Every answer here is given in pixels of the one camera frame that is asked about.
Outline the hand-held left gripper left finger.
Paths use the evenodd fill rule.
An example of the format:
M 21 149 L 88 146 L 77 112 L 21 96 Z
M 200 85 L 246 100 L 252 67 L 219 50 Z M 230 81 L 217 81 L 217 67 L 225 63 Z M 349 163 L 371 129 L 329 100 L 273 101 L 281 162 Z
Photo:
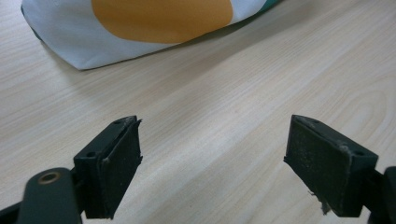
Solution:
M 74 177 L 86 218 L 114 217 L 143 159 L 140 123 L 137 116 L 111 122 L 74 157 Z

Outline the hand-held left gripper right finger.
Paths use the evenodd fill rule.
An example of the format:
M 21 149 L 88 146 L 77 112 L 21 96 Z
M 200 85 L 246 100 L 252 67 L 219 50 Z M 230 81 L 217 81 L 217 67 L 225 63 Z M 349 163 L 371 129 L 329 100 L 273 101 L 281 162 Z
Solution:
M 322 202 L 324 212 L 358 217 L 363 183 L 378 156 L 330 126 L 304 116 L 290 120 L 284 162 Z

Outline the white cloth with orange circle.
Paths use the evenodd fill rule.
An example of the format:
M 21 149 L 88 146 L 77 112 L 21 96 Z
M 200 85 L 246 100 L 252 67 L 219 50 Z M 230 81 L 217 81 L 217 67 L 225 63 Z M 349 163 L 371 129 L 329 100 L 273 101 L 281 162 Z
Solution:
M 279 0 L 22 0 L 37 38 L 78 70 L 130 60 L 243 21 Z

